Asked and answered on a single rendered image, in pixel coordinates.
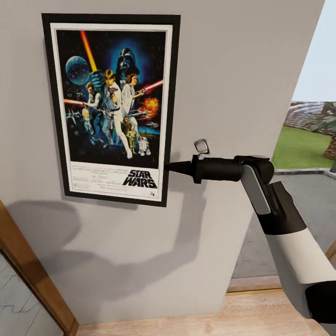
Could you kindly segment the poster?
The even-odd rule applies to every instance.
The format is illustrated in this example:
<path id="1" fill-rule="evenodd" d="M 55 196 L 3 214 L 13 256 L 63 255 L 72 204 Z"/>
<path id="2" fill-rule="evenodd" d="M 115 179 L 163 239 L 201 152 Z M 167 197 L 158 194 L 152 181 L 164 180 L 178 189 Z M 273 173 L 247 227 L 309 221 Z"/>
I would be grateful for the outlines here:
<path id="1" fill-rule="evenodd" d="M 181 15 L 41 15 L 65 195 L 166 208 Z"/>

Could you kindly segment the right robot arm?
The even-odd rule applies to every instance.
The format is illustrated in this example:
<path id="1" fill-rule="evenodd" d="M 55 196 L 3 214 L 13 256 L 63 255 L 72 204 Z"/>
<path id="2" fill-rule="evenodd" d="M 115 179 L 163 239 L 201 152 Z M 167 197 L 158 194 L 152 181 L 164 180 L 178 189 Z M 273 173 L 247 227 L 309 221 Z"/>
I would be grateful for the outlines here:
<path id="1" fill-rule="evenodd" d="M 274 166 L 267 156 L 213 158 L 208 140 L 194 143 L 199 155 L 164 169 L 201 180 L 241 180 L 259 219 L 280 278 L 295 309 L 336 336 L 336 270 L 315 242 L 282 182 L 270 183 Z"/>

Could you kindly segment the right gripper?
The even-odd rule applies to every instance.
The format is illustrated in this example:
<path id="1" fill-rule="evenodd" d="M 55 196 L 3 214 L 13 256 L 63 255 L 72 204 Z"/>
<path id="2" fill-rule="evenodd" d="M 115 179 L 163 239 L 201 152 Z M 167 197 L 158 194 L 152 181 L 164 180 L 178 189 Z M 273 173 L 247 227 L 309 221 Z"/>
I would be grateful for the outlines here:
<path id="1" fill-rule="evenodd" d="M 201 180 L 224 180 L 226 161 L 224 158 L 204 158 L 199 160 L 193 155 L 192 161 L 172 162 L 164 165 L 164 169 L 193 176 L 194 183 L 201 184 Z"/>

